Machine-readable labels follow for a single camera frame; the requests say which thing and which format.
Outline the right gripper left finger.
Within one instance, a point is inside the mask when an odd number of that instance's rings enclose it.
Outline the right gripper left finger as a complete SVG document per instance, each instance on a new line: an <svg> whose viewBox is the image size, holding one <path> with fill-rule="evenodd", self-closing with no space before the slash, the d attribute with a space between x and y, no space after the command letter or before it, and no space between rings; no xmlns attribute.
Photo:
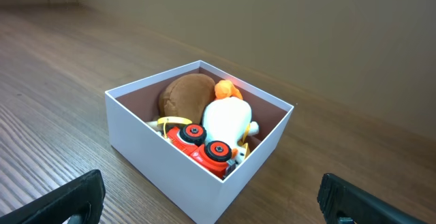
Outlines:
<svg viewBox="0 0 436 224"><path fill-rule="evenodd" d="M1 217L2 223L95 224L100 220L106 189L99 170L66 183L40 198Z"/></svg>

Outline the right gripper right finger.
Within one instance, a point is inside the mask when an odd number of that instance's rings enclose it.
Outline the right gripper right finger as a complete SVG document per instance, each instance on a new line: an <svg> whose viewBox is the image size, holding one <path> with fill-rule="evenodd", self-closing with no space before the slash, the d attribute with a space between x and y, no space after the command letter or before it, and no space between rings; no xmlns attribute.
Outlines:
<svg viewBox="0 0 436 224"><path fill-rule="evenodd" d="M317 202L325 222L329 224L422 222L331 173L322 177Z"/></svg>

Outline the yellow wooden rattle drum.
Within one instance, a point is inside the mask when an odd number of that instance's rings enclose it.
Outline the yellow wooden rattle drum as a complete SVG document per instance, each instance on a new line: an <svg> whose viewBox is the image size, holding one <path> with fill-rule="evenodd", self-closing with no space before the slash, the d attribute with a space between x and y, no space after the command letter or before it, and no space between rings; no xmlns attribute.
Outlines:
<svg viewBox="0 0 436 224"><path fill-rule="evenodd" d="M158 118L154 121L146 122L146 124L155 131L160 131L165 139L168 138L167 136L167 129L166 127L168 125L188 125L191 124L192 121L188 118L178 117L178 116L164 116L161 118Z"/></svg>

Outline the red toy fire truck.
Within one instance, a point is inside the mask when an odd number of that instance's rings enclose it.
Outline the red toy fire truck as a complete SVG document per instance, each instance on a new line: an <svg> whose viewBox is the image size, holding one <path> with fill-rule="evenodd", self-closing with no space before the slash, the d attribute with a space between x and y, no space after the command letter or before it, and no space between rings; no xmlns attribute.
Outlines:
<svg viewBox="0 0 436 224"><path fill-rule="evenodd" d="M220 179L226 178L236 169L230 146L216 140L206 143L206 129L199 124L191 123L182 128L173 127L166 136L182 153Z"/></svg>

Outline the white plush chicken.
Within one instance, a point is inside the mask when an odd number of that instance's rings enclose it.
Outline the white plush chicken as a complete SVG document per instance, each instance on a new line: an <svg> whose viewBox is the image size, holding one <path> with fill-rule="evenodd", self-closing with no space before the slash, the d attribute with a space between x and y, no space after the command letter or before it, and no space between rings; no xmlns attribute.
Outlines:
<svg viewBox="0 0 436 224"><path fill-rule="evenodd" d="M250 154L247 137L260 130L252 120L251 106L229 80L221 80L215 85L215 100L206 106L202 126L207 133L205 143L226 143L237 163L242 163Z"/></svg>

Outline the brown plush bear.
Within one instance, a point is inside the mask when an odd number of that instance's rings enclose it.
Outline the brown plush bear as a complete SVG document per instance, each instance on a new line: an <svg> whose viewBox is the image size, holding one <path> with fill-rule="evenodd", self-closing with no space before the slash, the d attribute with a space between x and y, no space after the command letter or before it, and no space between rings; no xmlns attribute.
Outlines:
<svg viewBox="0 0 436 224"><path fill-rule="evenodd" d="M159 96L160 116L200 123L205 107L215 99L215 81L205 74L187 74L171 82Z"/></svg>

